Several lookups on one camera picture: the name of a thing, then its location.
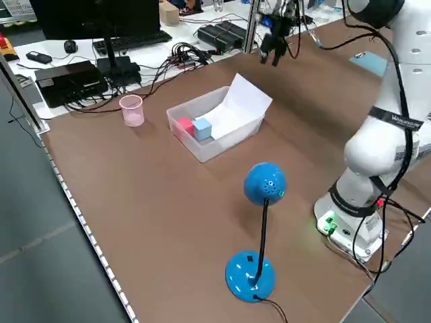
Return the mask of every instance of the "lamp stand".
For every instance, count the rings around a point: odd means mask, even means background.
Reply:
[[[243,301],[255,303],[268,298],[275,287],[275,271],[265,258],[267,210],[269,200],[263,204],[261,249],[241,251],[226,265],[225,277],[230,291]]]

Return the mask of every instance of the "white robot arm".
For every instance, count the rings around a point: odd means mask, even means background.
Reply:
[[[347,170],[314,206],[319,231],[352,254],[354,234],[360,230],[355,253],[364,262],[374,254],[386,234],[378,213],[364,216],[358,210],[369,207],[381,195],[370,179],[378,177],[388,186],[399,173],[405,156],[405,131],[413,130],[410,168],[431,153],[431,1],[430,0],[349,0],[347,7],[357,19],[375,28],[393,31],[393,46],[399,57],[409,117],[401,115],[400,87],[395,64],[390,59],[383,84],[370,115],[347,142],[344,158]]]

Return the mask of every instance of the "pink cube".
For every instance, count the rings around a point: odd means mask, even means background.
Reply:
[[[183,118],[178,119],[178,123],[181,125],[181,127],[186,130],[190,135],[193,136],[194,127],[193,123],[189,118],[186,116]]]

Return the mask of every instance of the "pink plastic cup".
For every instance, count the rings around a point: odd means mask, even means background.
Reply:
[[[123,111],[124,123],[129,127],[137,127],[143,124],[142,98],[139,96],[123,96],[120,100]]]

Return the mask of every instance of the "brown table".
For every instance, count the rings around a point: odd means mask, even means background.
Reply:
[[[328,45],[353,35],[341,22],[318,33]],[[164,85],[145,101],[136,129],[120,112],[50,121],[43,140],[141,322],[281,322],[271,306],[237,300],[224,281],[233,254],[259,248],[261,209],[242,183],[263,161],[280,165],[289,182],[269,211],[271,299],[293,323],[338,322],[354,305],[368,278],[325,246],[312,206],[343,172],[345,142],[378,93],[380,79],[347,61],[363,50],[385,55],[368,39],[325,52],[309,37],[298,60],[285,57],[277,68],[236,55]],[[274,101],[253,138],[200,164],[169,131],[166,109],[228,85],[237,72]],[[395,195],[419,214],[431,204],[428,165]],[[409,227],[390,213],[388,229],[391,256]]]

